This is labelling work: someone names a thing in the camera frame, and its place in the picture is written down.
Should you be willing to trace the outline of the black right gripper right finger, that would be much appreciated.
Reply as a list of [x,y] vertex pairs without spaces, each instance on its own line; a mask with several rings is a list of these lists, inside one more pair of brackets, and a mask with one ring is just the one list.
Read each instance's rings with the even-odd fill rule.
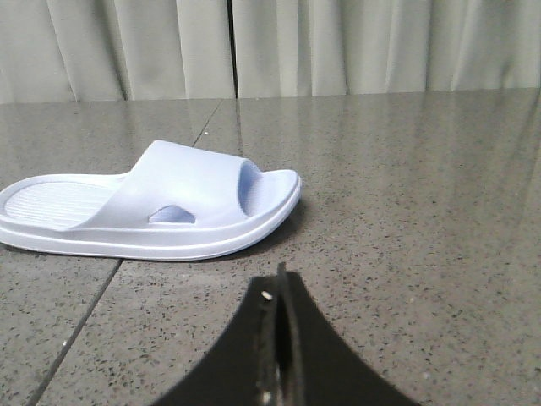
[[280,263],[276,357],[284,405],[415,405],[333,329],[302,278]]

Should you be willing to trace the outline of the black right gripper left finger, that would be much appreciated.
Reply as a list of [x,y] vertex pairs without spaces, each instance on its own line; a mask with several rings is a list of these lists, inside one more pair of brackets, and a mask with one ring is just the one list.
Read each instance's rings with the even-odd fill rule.
[[275,405],[276,277],[250,280],[227,328],[155,405]]

